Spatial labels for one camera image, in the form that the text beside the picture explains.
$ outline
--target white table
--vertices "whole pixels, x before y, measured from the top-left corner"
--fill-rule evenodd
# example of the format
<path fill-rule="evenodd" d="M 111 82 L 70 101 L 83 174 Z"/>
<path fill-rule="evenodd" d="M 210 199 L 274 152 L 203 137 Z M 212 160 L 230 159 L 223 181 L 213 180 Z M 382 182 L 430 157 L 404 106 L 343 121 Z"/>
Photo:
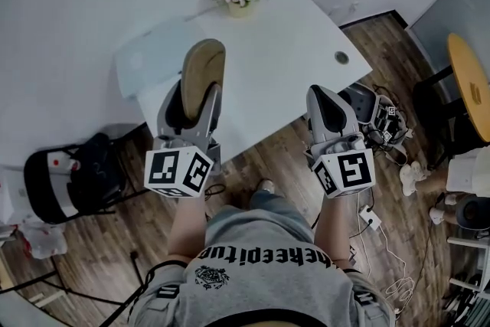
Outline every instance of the white table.
<path fill-rule="evenodd" d="M 311 0 L 261 0 L 254 15 L 227 16 L 225 8 L 199 17 L 208 38 L 226 51 L 223 101 L 214 138 L 226 162 L 306 113 L 312 84 L 339 92 L 371 71 L 367 61 Z M 337 51 L 349 57 L 346 65 Z M 174 77 L 138 95 L 153 136 Z"/>

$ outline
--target baseboard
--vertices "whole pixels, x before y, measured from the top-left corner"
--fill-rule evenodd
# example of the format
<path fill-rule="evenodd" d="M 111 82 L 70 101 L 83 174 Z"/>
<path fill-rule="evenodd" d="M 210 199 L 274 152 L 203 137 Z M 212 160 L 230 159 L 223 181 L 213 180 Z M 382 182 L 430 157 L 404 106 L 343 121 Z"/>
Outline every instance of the baseboard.
<path fill-rule="evenodd" d="M 397 10 L 390 10 L 390 11 L 386 11 L 386 12 L 381 12 L 380 14 L 375 14 L 375 15 L 371 15 L 371 16 L 366 17 L 366 18 L 358 19 L 357 21 L 348 22 L 347 24 L 340 25 L 339 27 L 340 27 L 340 29 L 348 28 L 349 26 L 356 25 L 356 24 L 364 22 L 364 21 L 369 21 L 370 19 L 378 18 L 378 17 L 383 16 L 383 15 L 391 15 L 393 18 L 395 18 L 395 20 L 400 24 L 400 26 L 403 29 L 406 29 L 408 27 L 407 22 L 403 19 L 403 17 L 398 13 Z"/>

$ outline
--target wooden floor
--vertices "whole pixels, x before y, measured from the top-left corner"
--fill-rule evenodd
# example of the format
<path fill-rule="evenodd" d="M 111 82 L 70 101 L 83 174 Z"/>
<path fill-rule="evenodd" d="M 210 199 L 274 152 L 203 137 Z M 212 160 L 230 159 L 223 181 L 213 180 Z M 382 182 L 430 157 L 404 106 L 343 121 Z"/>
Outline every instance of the wooden floor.
<path fill-rule="evenodd" d="M 411 104 L 413 85 L 430 73 L 420 52 L 405 31 L 390 15 L 381 16 L 344 29 L 373 68 L 362 82 L 377 84 L 396 92 L 400 107 L 407 113 L 408 124 L 415 136 L 406 143 L 410 159 L 426 164 L 429 143 L 423 129 L 417 125 Z M 304 120 L 292 124 L 263 140 L 242 155 L 227 162 L 223 173 L 215 182 L 225 182 L 226 194 L 208 201 L 208 213 L 214 214 L 231 196 L 240 197 L 252 192 L 262 177 L 275 181 L 279 193 L 285 195 L 310 221 L 319 212 L 322 190 L 308 170 L 302 151 L 308 140 Z M 122 148 L 125 164 L 131 176 L 141 187 L 144 152 L 152 140 L 147 129 L 137 132 L 135 138 Z M 451 228 L 446 225 L 432 227 L 427 211 L 435 201 L 434 195 L 414 194 L 404 197 L 398 180 L 399 167 L 376 156 L 377 185 L 374 187 L 374 210 L 383 221 L 389 248 L 407 262 L 407 275 L 417 280 L 428 242 L 425 267 L 416 292 L 398 322 L 406 327 L 436 327 L 441 324 L 440 299 L 448 289 L 451 271 L 446 238 Z M 349 224 L 351 233 L 358 232 L 355 196 L 349 196 Z M 368 193 L 361 196 L 361 205 L 371 203 Z M 129 253 L 139 253 L 138 264 L 142 272 L 159 263 L 166 254 L 166 238 L 170 230 L 175 203 L 148 193 L 116 206 L 116 214 L 83 217 L 66 226 L 68 253 L 55 257 L 64 282 L 71 288 L 92 296 L 116 301 L 125 300 L 137 287 Z M 363 235 L 367 255 L 371 261 L 371 279 L 381 291 L 403 277 L 403 266 L 386 250 L 379 231 L 366 231 Z M 357 251 L 357 268 L 368 272 L 361 238 L 351 241 Z M 6 244 L 2 258 L 15 283 L 49 272 L 50 261 L 28 259 L 21 241 Z M 54 290 L 44 283 L 23 289 L 23 296 L 39 292 L 45 295 Z M 400 307 L 396 296 L 393 304 Z M 116 307 L 68 296 L 53 302 L 47 311 L 69 325 L 99 325 Z M 119 317 L 115 325 L 125 325 Z"/>

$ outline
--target person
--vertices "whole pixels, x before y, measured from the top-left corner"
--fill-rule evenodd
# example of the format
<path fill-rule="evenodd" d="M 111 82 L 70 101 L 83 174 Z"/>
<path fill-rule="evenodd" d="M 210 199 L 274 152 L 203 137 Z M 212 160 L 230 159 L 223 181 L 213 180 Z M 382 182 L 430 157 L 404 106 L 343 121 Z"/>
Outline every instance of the person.
<path fill-rule="evenodd" d="M 315 234 L 270 180 L 250 210 L 207 223 L 204 198 L 179 199 L 168 256 L 150 270 L 129 324 L 394 327 L 394 313 L 351 268 L 348 197 L 324 198 Z"/>
<path fill-rule="evenodd" d="M 420 163 L 414 161 L 411 165 L 402 167 L 400 180 L 405 196 L 410 196 L 415 191 L 451 192 L 445 197 L 448 205 L 457 204 L 467 194 L 490 198 L 490 146 L 455 155 L 449 161 L 448 168 L 438 168 L 431 173 L 426 173 Z M 430 208 L 429 216 L 434 224 L 443 221 L 457 224 L 456 214 L 451 211 Z"/>

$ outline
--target sneaker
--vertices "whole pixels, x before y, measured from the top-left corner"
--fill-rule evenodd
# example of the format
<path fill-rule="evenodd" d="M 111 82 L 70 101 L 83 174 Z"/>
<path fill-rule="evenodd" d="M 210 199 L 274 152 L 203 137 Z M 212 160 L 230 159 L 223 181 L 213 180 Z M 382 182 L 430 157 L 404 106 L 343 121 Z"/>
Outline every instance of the sneaker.
<path fill-rule="evenodd" d="M 448 206 L 455 206 L 456 204 L 458 204 L 458 201 L 456 200 L 457 198 L 457 194 L 447 194 L 444 197 L 444 204 L 447 204 Z"/>
<path fill-rule="evenodd" d="M 439 225 L 444 221 L 444 211 L 438 208 L 431 208 L 429 210 L 429 216 L 435 225 Z"/>
<path fill-rule="evenodd" d="M 257 185 L 257 191 L 267 191 L 270 194 L 273 194 L 275 190 L 276 186 L 274 185 L 273 181 L 269 180 L 268 178 L 260 180 L 259 185 Z"/>
<path fill-rule="evenodd" d="M 422 181 L 427 178 L 428 173 L 422 169 L 422 165 L 418 161 L 413 161 L 410 165 L 415 181 Z"/>
<path fill-rule="evenodd" d="M 400 181 L 405 196 L 410 196 L 416 191 L 413 169 L 410 165 L 404 165 L 400 169 Z"/>

